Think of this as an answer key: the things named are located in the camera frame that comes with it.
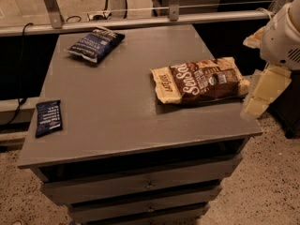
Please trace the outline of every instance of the drawer knob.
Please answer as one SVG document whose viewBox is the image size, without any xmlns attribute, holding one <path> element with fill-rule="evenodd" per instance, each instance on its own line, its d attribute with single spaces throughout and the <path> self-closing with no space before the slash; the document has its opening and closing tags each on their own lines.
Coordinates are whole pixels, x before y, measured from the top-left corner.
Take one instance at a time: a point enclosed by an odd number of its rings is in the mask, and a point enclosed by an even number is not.
<svg viewBox="0 0 300 225">
<path fill-rule="evenodd" d="M 149 206 L 148 206 L 148 213 L 153 213 L 155 210 L 154 210 L 154 208 L 152 207 L 152 205 L 151 204 L 149 204 Z"/>
<path fill-rule="evenodd" d="M 148 183 L 148 185 L 145 187 L 147 190 L 153 189 L 155 187 L 154 184 L 152 184 L 151 182 Z"/>
</svg>

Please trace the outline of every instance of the gold and brown package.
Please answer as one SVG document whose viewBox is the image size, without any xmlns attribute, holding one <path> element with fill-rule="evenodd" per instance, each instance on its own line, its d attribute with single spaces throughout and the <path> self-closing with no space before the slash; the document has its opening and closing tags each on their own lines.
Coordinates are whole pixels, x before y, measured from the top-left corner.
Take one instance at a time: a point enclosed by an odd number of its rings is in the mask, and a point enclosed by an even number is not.
<svg viewBox="0 0 300 225">
<path fill-rule="evenodd" d="M 162 103 L 189 104 L 243 96 L 249 82 L 232 57 L 152 69 Z"/>
</svg>

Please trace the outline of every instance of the table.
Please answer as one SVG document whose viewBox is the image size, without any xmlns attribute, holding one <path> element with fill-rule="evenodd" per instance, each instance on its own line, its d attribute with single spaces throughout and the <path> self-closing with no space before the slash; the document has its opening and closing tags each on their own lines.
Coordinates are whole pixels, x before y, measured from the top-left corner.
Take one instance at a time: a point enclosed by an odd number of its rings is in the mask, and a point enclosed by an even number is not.
<svg viewBox="0 0 300 225">
<path fill-rule="evenodd" d="M 192 25 L 120 32 L 96 67 L 64 52 L 85 34 L 59 37 L 39 101 L 61 100 L 64 129 L 36 139 L 35 112 L 18 167 L 83 224 L 197 218 L 262 129 L 240 102 L 159 104 L 150 68 L 213 57 Z"/>
</svg>

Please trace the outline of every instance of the dark blue package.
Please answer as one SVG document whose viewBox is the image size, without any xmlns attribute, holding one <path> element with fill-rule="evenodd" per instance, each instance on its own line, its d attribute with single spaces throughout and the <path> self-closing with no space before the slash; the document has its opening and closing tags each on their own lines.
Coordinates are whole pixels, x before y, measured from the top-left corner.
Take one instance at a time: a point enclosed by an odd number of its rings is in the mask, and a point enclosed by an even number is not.
<svg viewBox="0 0 300 225">
<path fill-rule="evenodd" d="M 68 48 L 68 53 L 78 55 L 93 63 L 98 63 L 125 38 L 106 28 L 97 28 Z"/>
<path fill-rule="evenodd" d="M 60 100 L 39 102 L 37 104 L 36 137 L 63 129 Z"/>
</svg>

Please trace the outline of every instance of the speckled floor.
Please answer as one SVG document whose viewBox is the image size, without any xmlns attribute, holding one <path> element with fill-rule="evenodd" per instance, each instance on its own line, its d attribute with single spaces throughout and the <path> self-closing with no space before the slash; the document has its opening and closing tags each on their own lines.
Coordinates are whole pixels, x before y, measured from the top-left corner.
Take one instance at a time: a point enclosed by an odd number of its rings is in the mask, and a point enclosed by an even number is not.
<svg viewBox="0 0 300 225">
<path fill-rule="evenodd" d="M 300 224 L 300 138 L 287 140 L 269 113 L 260 120 L 263 135 L 252 138 L 243 161 L 197 225 Z M 0 154 L 0 224 L 16 218 L 29 225 L 65 225 L 66 207 L 53 204 L 40 191 L 39 180 L 15 164 L 20 151 Z M 171 225 L 195 225 L 190 220 Z"/>
</svg>

